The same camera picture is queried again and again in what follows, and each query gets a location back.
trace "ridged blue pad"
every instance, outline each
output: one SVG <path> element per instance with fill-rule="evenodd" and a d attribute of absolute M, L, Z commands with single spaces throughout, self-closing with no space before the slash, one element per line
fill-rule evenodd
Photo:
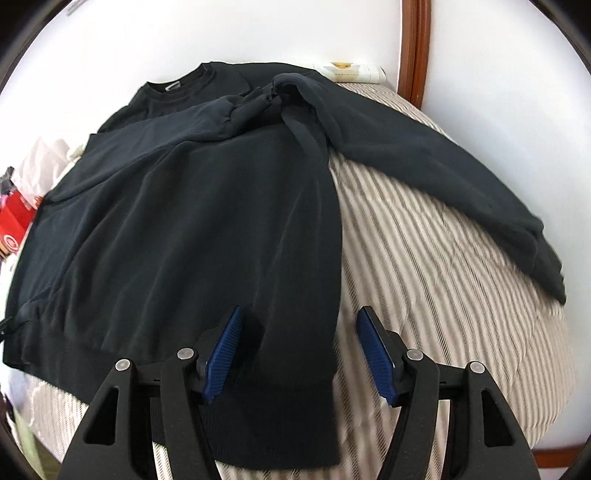
<path fill-rule="evenodd" d="M 202 397 L 210 403 L 223 389 L 242 332 L 242 310 L 236 307 L 207 362 Z"/>
<path fill-rule="evenodd" d="M 364 310 L 357 315 L 356 327 L 379 395 L 386 399 L 388 405 L 394 405 L 398 397 L 394 387 L 394 364 Z"/>

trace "white logo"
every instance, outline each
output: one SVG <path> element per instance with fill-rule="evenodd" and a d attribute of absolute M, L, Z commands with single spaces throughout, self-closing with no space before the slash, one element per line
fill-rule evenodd
<path fill-rule="evenodd" d="M 15 253 L 18 252 L 18 242 L 14 239 L 12 235 L 4 235 L 3 240 L 10 250 L 12 250 Z"/>

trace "white tag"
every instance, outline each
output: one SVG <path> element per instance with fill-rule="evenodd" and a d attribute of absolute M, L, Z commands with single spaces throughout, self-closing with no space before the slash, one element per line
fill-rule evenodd
<path fill-rule="evenodd" d="M 170 90 L 174 90 L 175 88 L 178 88 L 180 86 L 181 86 L 181 82 L 179 82 L 177 80 L 176 82 L 173 82 L 170 85 L 164 87 L 164 90 L 166 90 L 167 92 L 169 92 Z"/>

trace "red box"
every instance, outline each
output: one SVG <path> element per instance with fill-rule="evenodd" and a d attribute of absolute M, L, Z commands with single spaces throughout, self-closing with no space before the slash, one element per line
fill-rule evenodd
<path fill-rule="evenodd" d="M 18 190 L 14 191 L 0 210 L 0 240 L 13 253 L 18 252 L 36 210 Z"/>

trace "striped fabric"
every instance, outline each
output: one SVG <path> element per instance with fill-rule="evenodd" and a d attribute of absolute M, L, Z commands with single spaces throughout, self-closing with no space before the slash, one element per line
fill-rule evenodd
<path fill-rule="evenodd" d="M 383 86 L 343 87 L 380 101 L 443 133 Z M 252 472 L 218 464 L 225 480 L 373 480 L 397 410 L 381 399 L 355 333 L 363 305 L 387 329 L 434 361 L 464 367 L 483 362 L 533 445 L 556 419 L 575 385 L 564 313 L 523 275 L 471 220 L 436 199 L 334 153 L 330 171 L 342 225 L 342 299 L 334 380 L 341 463 L 318 471 Z M 21 414 L 58 458 L 86 406 L 27 376 Z M 440 402 L 427 478 L 439 478 L 449 403 Z M 158 477 L 172 478 L 165 448 L 154 445 Z"/>

